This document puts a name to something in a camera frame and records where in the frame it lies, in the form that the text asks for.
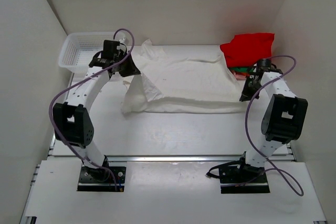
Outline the white t shirt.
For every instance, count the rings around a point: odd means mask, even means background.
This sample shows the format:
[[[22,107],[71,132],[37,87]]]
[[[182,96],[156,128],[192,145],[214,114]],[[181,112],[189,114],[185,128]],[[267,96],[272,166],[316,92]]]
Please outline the white t shirt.
[[[217,45],[155,46],[133,52],[140,75],[125,78],[121,111],[222,114],[243,112],[241,86]]]

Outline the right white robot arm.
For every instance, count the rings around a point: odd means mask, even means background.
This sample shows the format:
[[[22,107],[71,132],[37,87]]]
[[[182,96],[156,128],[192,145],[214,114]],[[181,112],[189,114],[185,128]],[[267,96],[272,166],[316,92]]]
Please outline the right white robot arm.
[[[241,182],[248,182],[254,172],[262,170],[275,150],[300,137],[308,108],[308,101],[289,89],[281,77],[283,72],[270,59],[258,60],[248,72],[239,100],[258,99],[263,88],[270,101],[261,121],[261,140],[244,153],[243,164],[235,169],[236,178]]]

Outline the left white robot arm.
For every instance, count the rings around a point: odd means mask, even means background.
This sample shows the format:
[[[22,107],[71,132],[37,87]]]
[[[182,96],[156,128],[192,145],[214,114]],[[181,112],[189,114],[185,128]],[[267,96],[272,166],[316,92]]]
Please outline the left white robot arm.
[[[83,83],[70,90],[64,103],[53,105],[53,119],[58,128],[56,139],[62,141],[64,138],[98,181],[109,177],[110,168],[107,158],[93,141],[95,130],[89,112],[99,92],[115,73],[130,77],[141,72],[124,43],[105,40],[103,49],[92,57]]]

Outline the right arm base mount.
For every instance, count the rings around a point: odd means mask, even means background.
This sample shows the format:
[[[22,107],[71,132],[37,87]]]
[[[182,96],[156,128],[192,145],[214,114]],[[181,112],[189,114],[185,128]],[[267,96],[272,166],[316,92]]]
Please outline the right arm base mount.
[[[247,165],[244,157],[216,165],[209,169],[206,176],[219,179],[222,194],[270,193],[265,169]]]

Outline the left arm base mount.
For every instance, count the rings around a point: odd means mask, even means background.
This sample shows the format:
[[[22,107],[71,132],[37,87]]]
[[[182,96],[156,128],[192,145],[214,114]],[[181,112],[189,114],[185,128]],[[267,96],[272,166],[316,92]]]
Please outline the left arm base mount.
[[[108,169],[112,171],[115,179],[113,179],[112,175],[104,169],[94,169],[82,165],[77,191],[124,192],[127,167],[109,164]]]

